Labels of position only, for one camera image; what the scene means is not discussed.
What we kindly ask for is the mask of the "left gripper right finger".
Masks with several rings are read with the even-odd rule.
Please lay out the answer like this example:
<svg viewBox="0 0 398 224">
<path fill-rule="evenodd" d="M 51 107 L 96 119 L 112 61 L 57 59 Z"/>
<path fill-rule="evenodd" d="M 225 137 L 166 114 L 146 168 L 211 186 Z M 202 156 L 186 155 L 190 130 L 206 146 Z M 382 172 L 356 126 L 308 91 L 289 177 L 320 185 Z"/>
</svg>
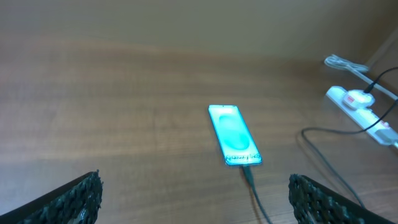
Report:
<svg viewBox="0 0 398 224">
<path fill-rule="evenodd" d="M 305 175 L 290 176 L 289 202 L 298 223 L 393 224 Z"/>
</svg>

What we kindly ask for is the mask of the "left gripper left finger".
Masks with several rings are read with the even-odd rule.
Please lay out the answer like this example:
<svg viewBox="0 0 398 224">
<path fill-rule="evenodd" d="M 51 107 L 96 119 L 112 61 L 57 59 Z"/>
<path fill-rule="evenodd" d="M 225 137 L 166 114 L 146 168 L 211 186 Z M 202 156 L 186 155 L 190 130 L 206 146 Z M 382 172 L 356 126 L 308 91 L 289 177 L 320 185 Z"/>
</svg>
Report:
<svg viewBox="0 0 398 224">
<path fill-rule="evenodd" d="M 103 182 L 99 171 L 88 172 L 71 182 L 1 215 L 1 223 L 84 223 L 97 221 Z"/>
</svg>

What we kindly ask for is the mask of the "Galaxy S25 smartphone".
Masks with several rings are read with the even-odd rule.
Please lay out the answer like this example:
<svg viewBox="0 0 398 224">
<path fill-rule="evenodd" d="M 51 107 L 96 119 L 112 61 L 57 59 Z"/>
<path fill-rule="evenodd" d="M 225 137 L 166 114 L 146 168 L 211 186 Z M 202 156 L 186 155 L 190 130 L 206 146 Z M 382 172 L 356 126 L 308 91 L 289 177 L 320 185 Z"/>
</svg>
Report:
<svg viewBox="0 0 398 224">
<path fill-rule="evenodd" d="M 236 105 L 210 105 L 208 112 L 226 165 L 262 164 L 262 156 Z"/>
</svg>

